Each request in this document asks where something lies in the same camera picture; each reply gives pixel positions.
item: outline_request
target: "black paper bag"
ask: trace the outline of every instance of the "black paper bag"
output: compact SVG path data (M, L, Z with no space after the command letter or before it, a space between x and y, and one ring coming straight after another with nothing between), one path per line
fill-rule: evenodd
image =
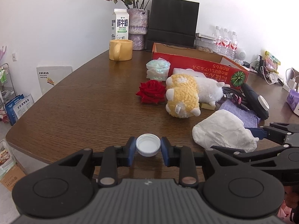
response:
M154 42L192 48L199 3L186 0L152 0L147 51Z

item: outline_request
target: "flower vase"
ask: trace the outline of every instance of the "flower vase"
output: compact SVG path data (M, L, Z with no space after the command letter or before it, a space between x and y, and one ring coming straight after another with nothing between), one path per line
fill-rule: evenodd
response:
M148 32L150 11L139 8L130 8L129 40L133 41L133 50L145 49L145 35Z

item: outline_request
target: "plush toy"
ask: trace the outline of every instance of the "plush toy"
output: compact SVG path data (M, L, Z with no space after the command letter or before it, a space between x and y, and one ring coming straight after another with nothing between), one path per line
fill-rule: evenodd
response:
M166 80L167 112L178 118L199 116L197 82L194 77L175 74Z
M166 80L166 110L179 118L199 116L198 101L215 106L215 102L223 97L224 85L224 82L206 77L174 74Z
M215 102L223 97L222 87L225 83L205 77L194 77L194 79L197 82L199 101L215 106Z

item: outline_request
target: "mug handle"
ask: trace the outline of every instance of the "mug handle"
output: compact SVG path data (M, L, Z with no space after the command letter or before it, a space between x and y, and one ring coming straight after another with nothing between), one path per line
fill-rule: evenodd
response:
M117 43L113 50L113 59L118 61L121 53L121 43Z

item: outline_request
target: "bottle cap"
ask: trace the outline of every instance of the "bottle cap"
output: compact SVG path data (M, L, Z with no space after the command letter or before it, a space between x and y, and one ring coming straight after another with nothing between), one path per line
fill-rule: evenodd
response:
M160 149L161 141L153 134L143 134L136 140L136 149L142 156L155 156Z

